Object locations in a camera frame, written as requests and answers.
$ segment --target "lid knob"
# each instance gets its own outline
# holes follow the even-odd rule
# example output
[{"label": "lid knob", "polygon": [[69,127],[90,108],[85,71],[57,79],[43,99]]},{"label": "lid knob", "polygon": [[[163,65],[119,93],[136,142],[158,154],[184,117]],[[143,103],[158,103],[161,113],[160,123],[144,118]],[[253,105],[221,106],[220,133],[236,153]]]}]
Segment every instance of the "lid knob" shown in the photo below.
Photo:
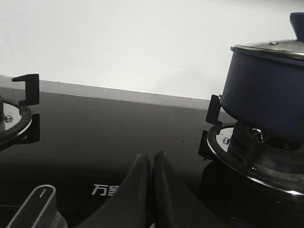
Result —
[{"label": "lid knob", "polygon": [[304,42],[304,12],[291,13],[290,23],[294,28],[296,38]]}]

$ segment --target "screw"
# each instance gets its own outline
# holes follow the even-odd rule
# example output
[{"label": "screw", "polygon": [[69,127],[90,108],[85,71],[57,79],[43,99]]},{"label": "screw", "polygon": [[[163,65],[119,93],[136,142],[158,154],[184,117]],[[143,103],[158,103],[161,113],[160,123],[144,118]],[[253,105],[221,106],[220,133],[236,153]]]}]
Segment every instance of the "screw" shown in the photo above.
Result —
[{"label": "screw", "polygon": [[13,117],[11,116],[11,115],[6,115],[5,117],[4,117],[4,121],[6,122],[6,123],[11,123],[11,122],[13,122]]},{"label": "screw", "polygon": [[279,42],[276,42],[276,41],[272,41],[269,43],[269,45],[278,45],[278,44],[279,44]]},{"label": "screw", "polygon": [[228,144],[230,143],[230,139],[227,138],[227,137],[223,138],[223,143],[224,143],[225,145],[228,145]]}]

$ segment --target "gas stove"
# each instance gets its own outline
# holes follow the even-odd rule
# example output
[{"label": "gas stove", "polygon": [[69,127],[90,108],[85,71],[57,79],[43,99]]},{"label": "gas stove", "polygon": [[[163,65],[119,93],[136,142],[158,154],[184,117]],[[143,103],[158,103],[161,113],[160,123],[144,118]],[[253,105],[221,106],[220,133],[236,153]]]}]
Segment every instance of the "gas stove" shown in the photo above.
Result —
[{"label": "gas stove", "polygon": [[[302,195],[215,156],[213,143],[228,148],[225,129],[238,124],[217,97],[208,111],[80,90],[41,89],[33,101],[26,91],[37,85],[9,87],[0,88],[4,105],[9,98],[30,118],[1,145],[0,228],[303,227]],[[4,123],[22,116],[4,107]]]}]

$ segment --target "black glass cooktop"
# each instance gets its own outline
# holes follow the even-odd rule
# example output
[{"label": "black glass cooktop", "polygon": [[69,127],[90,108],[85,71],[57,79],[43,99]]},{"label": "black glass cooktop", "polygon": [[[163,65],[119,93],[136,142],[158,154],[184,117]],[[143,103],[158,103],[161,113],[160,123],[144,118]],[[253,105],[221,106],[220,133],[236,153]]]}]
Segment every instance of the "black glass cooktop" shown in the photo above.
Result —
[{"label": "black glass cooktop", "polygon": [[[24,99],[23,90],[0,92]],[[206,110],[45,92],[30,108],[40,120],[32,135],[0,151],[0,228],[42,184],[56,187],[58,210],[75,227],[115,193],[137,154],[152,163],[160,151],[219,222],[236,228],[303,227],[302,197],[260,189],[198,155],[202,131],[211,127]],[[226,114],[220,118],[232,121]],[[152,221],[153,203],[150,207]]]}]

